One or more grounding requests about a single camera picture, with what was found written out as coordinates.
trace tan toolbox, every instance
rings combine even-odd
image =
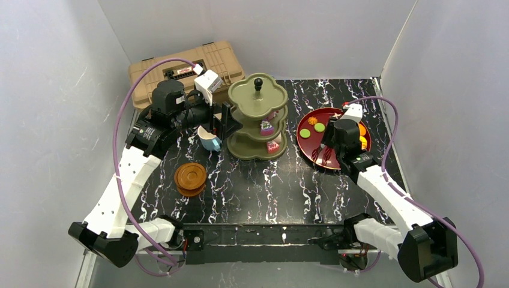
[[[223,84],[215,91],[214,101],[222,103],[228,100],[228,88],[236,81],[245,77],[244,70],[240,66],[232,46],[227,41],[212,42],[200,47],[168,55],[164,57],[150,58],[129,66],[129,79],[131,85],[151,65],[171,57],[180,57],[191,62],[200,64],[205,69],[211,69],[222,79]],[[185,92],[189,93],[194,88],[195,73],[191,66],[182,62],[165,63],[150,73],[139,83],[133,93],[133,105],[138,111],[152,104],[152,91],[163,80],[175,79],[184,84]]]

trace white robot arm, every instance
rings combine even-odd
[[[90,214],[82,222],[72,223],[68,230],[68,234],[85,248],[118,267],[125,266],[138,250],[152,245],[137,227],[126,224],[127,213],[139,198],[148,177],[160,165],[171,145],[176,143],[180,131],[204,125],[206,130],[214,131],[223,140],[242,127],[233,119],[229,104],[218,106],[210,99],[209,93],[201,92],[215,89],[221,78],[208,70],[196,79],[200,89],[188,95],[179,81],[160,82],[152,93],[153,104],[141,113],[131,130],[118,167],[127,207],[121,202],[114,175]],[[194,98],[192,102],[188,101],[190,96]],[[177,240],[181,240],[176,235],[182,230],[182,224],[167,215],[140,226],[140,230],[155,243],[178,245]]]
[[[345,240],[370,244],[389,254],[415,282],[457,266],[456,234],[406,201],[407,197],[411,199],[408,193],[399,195],[389,186],[404,191],[382,171],[370,152],[361,149],[358,123],[362,106],[350,104],[344,108],[347,111],[339,119],[329,120],[322,143],[335,150],[342,172],[370,194],[398,228],[360,214],[345,220]]]

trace black marble table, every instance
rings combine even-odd
[[[160,168],[148,179],[132,211],[139,221],[161,214],[184,223],[203,224],[342,224],[343,220],[366,212],[381,223],[392,221],[373,199],[340,172],[317,169],[300,153],[296,129],[309,111],[341,107],[345,101],[375,95],[370,79],[278,80],[288,91],[288,149],[273,161],[241,161],[226,147],[206,151],[196,130],[182,133],[167,153]],[[377,101],[364,101],[363,122],[372,137],[371,151],[381,158],[389,136]],[[198,162],[206,168],[205,191],[197,197],[183,197],[176,190],[173,175],[185,163]],[[394,154],[387,161],[390,175],[402,186]]]

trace white arm link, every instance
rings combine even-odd
[[[368,243],[397,260],[398,244],[403,242],[401,233],[368,218],[354,225],[355,236],[360,242]]]
[[[142,226],[143,230],[157,243],[169,242],[172,239],[173,232],[175,231],[175,226],[161,218],[140,223],[140,226]],[[125,229],[131,233],[139,235],[138,230],[136,230],[133,225],[126,225]],[[145,249],[150,246],[152,246],[152,244],[150,244],[145,237],[139,235],[138,250]]]
[[[399,188],[392,178],[389,177],[389,181]],[[433,221],[428,214],[408,203],[387,185],[382,176],[382,168],[378,165],[369,167],[365,172],[359,173],[357,185],[368,192],[382,206],[398,227],[401,235],[406,236],[410,230],[413,230],[413,224],[423,226]]]
[[[361,122],[361,119],[363,118],[363,107],[361,104],[354,103],[345,105],[343,108],[347,108],[347,111],[341,116],[340,119],[350,119],[356,123]]]
[[[135,147],[124,148],[119,170],[122,189],[129,210],[138,199],[146,180],[160,163],[161,159],[152,155],[149,157],[143,156],[143,151],[140,149]],[[105,232],[107,234],[106,238],[112,239],[122,237],[126,221],[127,214],[120,202],[114,175],[101,199],[99,199],[92,212],[86,216],[84,222],[88,223],[87,228],[90,231],[98,235]]]

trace teacup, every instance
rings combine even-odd
[[[216,135],[209,133],[202,126],[198,127],[198,137],[200,137],[200,142],[202,142],[202,146],[209,151],[219,151],[221,150],[221,140]]]

